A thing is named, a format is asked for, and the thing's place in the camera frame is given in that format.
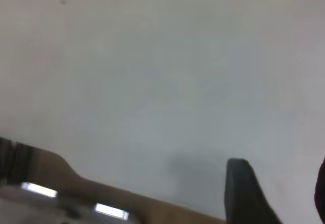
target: white ceiling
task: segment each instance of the white ceiling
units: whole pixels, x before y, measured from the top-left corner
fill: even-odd
[[[0,0],[0,135],[224,218],[226,159],[320,223],[325,0]]]

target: white wall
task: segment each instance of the white wall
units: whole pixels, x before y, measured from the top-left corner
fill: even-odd
[[[325,0],[0,0],[0,135],[224,218],[226,159],[320,223]]]

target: black object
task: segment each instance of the black object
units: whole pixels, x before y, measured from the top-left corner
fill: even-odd
[[[224,193],[227,224],[281,224],[244,159],[229,159]]]
[[[319,217],[325,223],[325,159],[319,168],[314,200]]]

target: black plastic piece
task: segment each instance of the black plastic piece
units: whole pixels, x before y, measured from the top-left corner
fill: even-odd
[[[244,159],[229,159],[224,206],[227,224],[281,224]]]

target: brown wooden surface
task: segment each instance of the brown wooden surface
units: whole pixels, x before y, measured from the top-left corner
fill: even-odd
[[[36,149],[29,182],[62,194],[104,203],[134,214],[143,224],[224,224],[225,222],[186,208],[86,180],[59,155]]]

